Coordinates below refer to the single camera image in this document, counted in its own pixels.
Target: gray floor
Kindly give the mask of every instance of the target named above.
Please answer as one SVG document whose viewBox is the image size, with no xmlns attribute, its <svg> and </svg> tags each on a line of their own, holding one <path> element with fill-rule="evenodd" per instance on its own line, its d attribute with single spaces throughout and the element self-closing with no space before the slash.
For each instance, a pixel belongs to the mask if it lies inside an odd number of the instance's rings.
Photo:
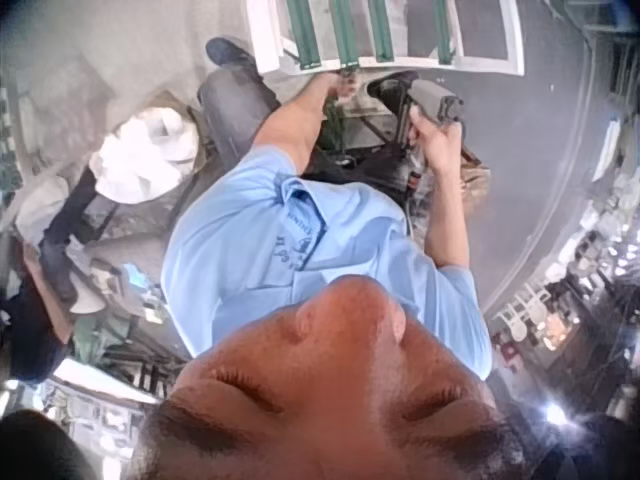
<svg viewBox="0 0 640 480">
<path fill-rule="evenodd" d="M 28 149 L 39 151 L 45 163 L 82 160 L 107 131 L 162 90 L 195 104 L 197 88 L 213 68 L 204 56 L 206 40 L 229 35 L 247 43 L 243 3 L 23 3 L 2 26 L 0 53 L 22 94 Z M 415 9 L 427 3 L 392 2 L 392 23 L 408 20 L 412 53 L 435 46 L 432 27 L 419 21 L 412 27 L 421 18 Z M 492 27 L 496 17 L 487 13 L 495 3 L 459 0 L 462 27 L 469 48 L 475 49 L 468 48 L 468 53 L 504 55 L 501 37 Z M 487 312 L 534 270 L 576 218 L 612 114 L 603 89 L 606 55 L 596 58 L 596 81 L 589 97 L 592 58 L 580 35 L 553 19 L 542 1 L 519 0 L 518 5 L 525 39 L 524 78 L 423 73 L 464 98 L 467 144 L 493 172 L 489 197 L 470 224 L 473 268 Z M 326 28 L 319 30 L 322 38 L 332 35 Z M 589 98 L 584 141 L 577 149 L 574 134 L 580 131 Z"/>
</svg>

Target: eyebrow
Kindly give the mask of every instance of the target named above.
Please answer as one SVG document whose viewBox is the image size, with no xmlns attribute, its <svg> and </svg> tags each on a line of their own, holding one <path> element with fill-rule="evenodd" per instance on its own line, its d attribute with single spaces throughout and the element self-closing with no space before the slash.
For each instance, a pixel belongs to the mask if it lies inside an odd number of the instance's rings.
<svg viewBox="0 0 640 480">
<path fill-rule="evenodd" d="M 205 421 L 170 400 L 153 411 L 147 422 L 146 433 L 152 442 L 169 437 L 206 455 L 230 454 L 249 445 L 242 432 Z"/>
<path fill-rule="evenodd" d="M 513 446 L 516 437 L 509 425 L 499 424 L 484 429 L 473 430 L 451 438 L 414 437 L 407 444 L 430 446 L 450 454 L 463 467 L 473 467 Z"/>
</svg>

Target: shirt sleeve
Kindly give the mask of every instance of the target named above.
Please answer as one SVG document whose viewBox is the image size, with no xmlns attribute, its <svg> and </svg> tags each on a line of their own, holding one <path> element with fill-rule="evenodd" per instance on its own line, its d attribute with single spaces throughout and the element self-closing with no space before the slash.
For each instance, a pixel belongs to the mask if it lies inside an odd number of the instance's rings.
<svg viewBox="0 0 640 480">
<path fill-rule="evenodd" d="M 487 326 L 478 307 L 473 275 L 461 267 L 435 272 L 436 336 L 482 380 L 491 373 L 492 351 Z"/>
</svg>

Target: hand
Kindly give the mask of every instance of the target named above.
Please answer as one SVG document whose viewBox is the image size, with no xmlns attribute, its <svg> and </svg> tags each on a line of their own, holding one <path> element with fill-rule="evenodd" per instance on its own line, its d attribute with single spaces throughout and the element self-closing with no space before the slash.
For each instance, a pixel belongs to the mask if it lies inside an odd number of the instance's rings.
<svg viewBox="0 0 640 480">
<path fill-rule="evenodd" d="M 329 95 L 338 97 L 338 103 L 346 103 L 351 100 L 360 87 L 358 76 L 355 72 L 351 72 L 349 75 L 327 72 L 321 73 L 318 76 L 322 75 L 324 75 L 329 82 Z"/>
<path fill-rule="evenodd" d="M 22 246 L 22 259 L 30 273 L 42 271 L 38 251 L 32 245 L 25 243 Z"/>
<path fill-rule="evenodd" d="M 462 125 L 458 122 L 438 128 L 414 105 L 409 111 L 409 141 L 422 147 L 424 156 L 436 177 L 460 181 Z"/>
</svg>

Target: man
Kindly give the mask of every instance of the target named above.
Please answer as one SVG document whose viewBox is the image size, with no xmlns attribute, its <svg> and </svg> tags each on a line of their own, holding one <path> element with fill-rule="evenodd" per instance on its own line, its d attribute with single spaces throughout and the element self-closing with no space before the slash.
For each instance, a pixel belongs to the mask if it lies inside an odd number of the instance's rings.
<svg viewBox="0 0 640 480">
<path fill-rule="evenodd" d="M 437 183 L 421 252 L 386 195 L 301 177 L 327 97 L 349 90 L 339 75 L 315 76 L 278 107 L 246 52 L 221 39 L 207 50 L 221 68 L 200 100 L 230 171 L 173 232 L 163 287 L 197 358 L 148 419 L 134 472 L 519 471 L 482 382 L 491 348 L 469 272 L 460 125 L 411 112 Z"/>
<path fill-rule="evenodd" d="M 35 249 L 30 245 L 22 249 L 20 291 L 0 301 L 0 311 L 9 324 L 0 333 L 0 381 L 13 378 L 38 384 L 65 359 L 73 322 L 47 280 Z"/>
<path fill-rule="evenodd" d="M 8 266 L 21 284 L 16 295 L 0 293 L 0 311 L 8 326 L 0 333 L 0 380 L 14 378 L 30 384 L 46 380 L 70 351 L 74 322 L 69 309 L 78 298 L 71 282 L 71 260 L 65 250 L 82 214 L 96 197 L 95 177 L 85 169 L 78 184 L 42 232 L 39 225 L 23 230 L 38 242 L 40 255 L 15 237 Z"/>
</svg>

